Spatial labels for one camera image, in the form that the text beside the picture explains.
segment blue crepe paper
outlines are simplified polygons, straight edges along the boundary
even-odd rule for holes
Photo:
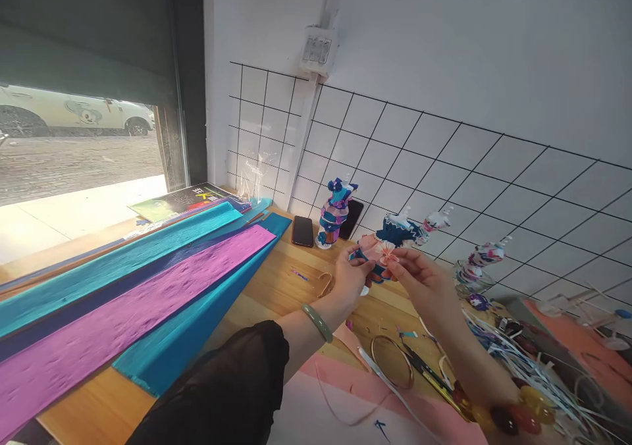
[[[208,233],[202,236],[199,240],[195,241],[190,247],[185,246],[179,250],[168,254],[148,265],[138,269],[132,274],[113,282],[112,284],[103,287],[102,289],[94,292],[80,301],[74,302],[68,305],[66,308],[59,310],[55,315],[49,315],[41,319],[41,321],[30,325],[28,328],[24,328],[7,338],[2,339],[0,348],[0,362],[6,358],[13,356],[14,354],[22,351],[24,348],[32,345],[33,343],[40,341],[42,338],[50,335],[52,332],[59,330],[67,324],[83,317],[85,314],[100,307],[104,303],[107,303],[119,295],[124,294],[129,289],[136,287],[137,285],[145,282],[146,280],[154,277],[156,274],[168,269],[169,267],[176,265],[183,259],[200,252],[206,248],[210,248],[213,244],[220,242],[233,236],[235,233],[245,229],[244,226],[250,220],[260,213],[267,213],[266,208],[270,206],[272,200],[265,198],[251,211],[248,211],[242,217],[236,219],[232,223]]]
[[[222,203],[0,302],[0,338],[66,307],[242,215]]]
[[[292,220],[271,213],[260,223],[276,239],[185,310],[130,346],[114,368],[154,396],[164,394],[203,347]]]

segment street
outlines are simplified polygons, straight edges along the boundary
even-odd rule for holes
[[[0,146],[0,206],[162,173],[155,132],[8,139]]]

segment car wheel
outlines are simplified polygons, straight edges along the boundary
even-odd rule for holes
[[[0,131],[12,138],[44,135],[46,123],[35,113],[15,106],[0,106]]]
[[[143,118],[130,118],[125,126],[130,136],[146,136],[149,133],[149,123]]]

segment white car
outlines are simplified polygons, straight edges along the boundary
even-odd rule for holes
[[[154,128],[143,105],[0,83],[0,134],[12,138],[146,136]]]

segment paper dress figure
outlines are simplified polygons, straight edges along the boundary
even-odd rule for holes
[[[407,218],[409,211],[410,207],[406,207],[399,215],[386,215],[382,222],[382,229],[374,234],[365,234],[357,242],[360,249],[355,252],[355,256],[375,261],[373,272],[382,278],[381,282],[377,282],[378,284],[384,280],[390,280],[382,274],[386,270],[388,260],[398,260],[393,254],[394,249],[410,248],[414,244],[422,246],[428,242],[432,231],[450,226],[449,210],[428,215],[421,226]]]
[[[349,201],[351,194],[357,190],[357,185],[349,183],[350,175],[345,180],[336,178],[330,180],[327,188],[333,192],[321,209],[316,246],[321,249],[329,249],[338,240],[340,227],[349,215]]]
[[[505,244],[511,236],[505,236],[499,242],[487,242],[477,246],[469,255],[467,262],[461,263],[456,273],[457,280],[463,285],[476,284],[483,278],[483,267],[501,262],[505,258]]]

